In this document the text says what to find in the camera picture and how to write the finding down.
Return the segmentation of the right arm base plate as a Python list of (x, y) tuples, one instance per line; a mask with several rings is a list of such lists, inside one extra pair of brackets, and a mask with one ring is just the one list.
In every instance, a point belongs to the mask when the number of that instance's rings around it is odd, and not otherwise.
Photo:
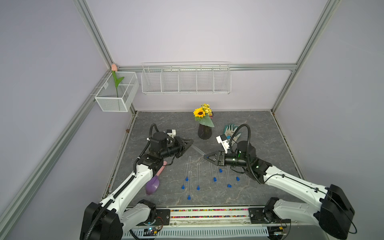
[(248, 208), (252, 224), (289, 224), (291, 220), (279, 218), (273, 211), (264, 208)]

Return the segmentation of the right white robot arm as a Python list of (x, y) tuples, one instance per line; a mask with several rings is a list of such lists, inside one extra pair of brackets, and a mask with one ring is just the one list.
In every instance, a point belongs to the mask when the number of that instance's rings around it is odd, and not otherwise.
[(245, 174), (260, 185), (278, 188), (301, 202), (289, 202), (270, 198), (263, 209), (263, 220), (275, 223), (279, 220), (295, 220), (320, 227), (324, 232), (339, 240), (347, 239), (350, 229), (355, 227), (355, 210), (344, 191), (336, 186), (328, 187), (310, 183), (290, 175), (256, 155), (251, 145), (251, 128), (242, 124), (239, 129), (247, 129), (247, 139), (237, 143), (233, 149), (234, 137), (218, 137), (223, 150), (204, 155), (204, 159), (215, 166), (242, 167)]

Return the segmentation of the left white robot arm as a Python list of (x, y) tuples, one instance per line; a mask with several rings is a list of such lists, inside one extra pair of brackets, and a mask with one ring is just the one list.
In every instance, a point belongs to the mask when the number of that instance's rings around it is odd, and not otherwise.
[(178, 159), (191, 147), (192, 139), (181, 138), (175, 130), (161, 132), (156, 124), (149, 130), (147, 143), (133, 163), (130, 175), (105, 199), (90, 203), (84, 212), (81, 240), (120, 240), (125, 231), (156, 218), (156, 204), (141, 200), (129, 211), (129, 203), (139, 190), (164, 166), (164, 159)]

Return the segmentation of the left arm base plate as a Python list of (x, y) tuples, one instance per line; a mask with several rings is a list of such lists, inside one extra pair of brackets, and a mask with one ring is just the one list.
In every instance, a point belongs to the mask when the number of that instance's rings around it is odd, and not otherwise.
[(171, 210), (170, 209), (159, 209), (156, 211), (155, 218), (143, 223), (140, 223), (139, 226), (168, 226), (171, 220)]

